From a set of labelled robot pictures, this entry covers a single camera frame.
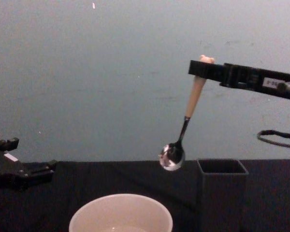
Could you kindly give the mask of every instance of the white label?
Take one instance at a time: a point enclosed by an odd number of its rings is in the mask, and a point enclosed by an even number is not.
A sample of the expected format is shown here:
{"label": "white label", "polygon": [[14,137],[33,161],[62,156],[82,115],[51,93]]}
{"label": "white label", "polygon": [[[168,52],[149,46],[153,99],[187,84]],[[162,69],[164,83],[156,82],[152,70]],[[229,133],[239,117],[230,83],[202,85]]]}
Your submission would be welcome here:
{"label": "white label", "polygon": [[263,80],[263,87],[268,87],[268,88],[277,88],[279,83],[285,82],[283,80],[278,80],[278,79],[273,79],[269,77],[265,77]]}
{"label": "white label", "polygon": [[7,158],[9,158],[10,160],[12,160],[12,161],[18,161],[18,159],[17,158],[15,158],[14,156],[12,156],[10,153],[6,153],[6,154],[4,154],[4,156],[5,157],[7,157]]}

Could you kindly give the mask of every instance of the black table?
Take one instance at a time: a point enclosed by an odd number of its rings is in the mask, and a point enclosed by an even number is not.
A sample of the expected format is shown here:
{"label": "black table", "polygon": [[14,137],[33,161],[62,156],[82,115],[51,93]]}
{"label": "black table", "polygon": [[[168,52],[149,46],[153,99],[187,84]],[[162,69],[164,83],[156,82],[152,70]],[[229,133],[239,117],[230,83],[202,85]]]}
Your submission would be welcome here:
{"label": "black table", "polygon": [[[290,159],[242,163],[249,171],[242,230],[290,232]],[[157,161],[59,162],[51,183],[24,192],[0,189],[0,232],[67,232],[81,206],[116,193],[158,200],[169,209],[174,232],[192,232],[196,175],[195,161],[176,172]]]}

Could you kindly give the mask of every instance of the metal spoon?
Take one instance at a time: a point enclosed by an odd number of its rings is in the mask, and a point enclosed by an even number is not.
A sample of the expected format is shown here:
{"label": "metal spoon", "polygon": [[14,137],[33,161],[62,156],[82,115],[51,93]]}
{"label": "metal spoon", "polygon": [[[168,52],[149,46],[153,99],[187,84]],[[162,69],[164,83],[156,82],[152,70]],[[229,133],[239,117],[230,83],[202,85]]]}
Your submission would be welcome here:
{"label": "metal spoon", "polygon": [[[214,63],[213,58],[208,58],[204,55],[201,55],[200,59],[201,61],[206,63]],[[174,171],[179,169],[185,161],[185,152],[183,150],[182,140],[184,138],[185,131],[187,129],[191,116],[194,112],[195,106],[198,102],[205,82],[206,79],[195,76],[193,87],[190,93],[189,101],[185,112],[185,121],[182,130],[180,132],[179,138],[177,142],[170,143],[164,146],[162,148],[161,153],[158,155],[160,165],[168,171]]]}

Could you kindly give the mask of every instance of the cable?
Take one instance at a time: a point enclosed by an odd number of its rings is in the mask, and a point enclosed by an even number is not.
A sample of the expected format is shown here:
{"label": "cable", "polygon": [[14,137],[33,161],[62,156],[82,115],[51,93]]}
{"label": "cable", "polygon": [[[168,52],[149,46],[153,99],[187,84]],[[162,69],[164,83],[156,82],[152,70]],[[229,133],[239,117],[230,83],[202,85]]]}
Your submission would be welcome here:
{"label": "cable", "polygon": [[290,133],[283,133],[283,132],[279,132],[279,131],[275,131],[275,130],[267,130],[267,131],[263,130],[263,131],[260,131],[257,134],[257,138],[259,140],[263,141],[263,142],[266,142],[266,143],[269,143],[269,144],[274,144],[274,145],[277,145],[277,146],[283,146],[283,147],[289,147],[290,148],[290,144],[279,143],[279,142],[275,142],[275,141],[272,141],[272,140],[269,140],[269,139],[261,138],[262,135],[278,135],[280,137],[290,139]]}

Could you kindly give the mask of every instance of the wooden spoon handle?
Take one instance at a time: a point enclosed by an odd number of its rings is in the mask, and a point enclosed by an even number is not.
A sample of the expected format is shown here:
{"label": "wooden spoon handle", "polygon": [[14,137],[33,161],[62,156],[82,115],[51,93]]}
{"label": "wooden spoon handle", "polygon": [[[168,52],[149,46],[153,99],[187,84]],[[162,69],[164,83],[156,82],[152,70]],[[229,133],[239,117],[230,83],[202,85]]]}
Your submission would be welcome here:
{"label": "wooden spoon handle", "polygon": [[195,106],[199,100],[202,88],[206,82],[205,78],[195,76],[193,80],[193,86],[188,100],[185,116],[191,118],[194,112]]}

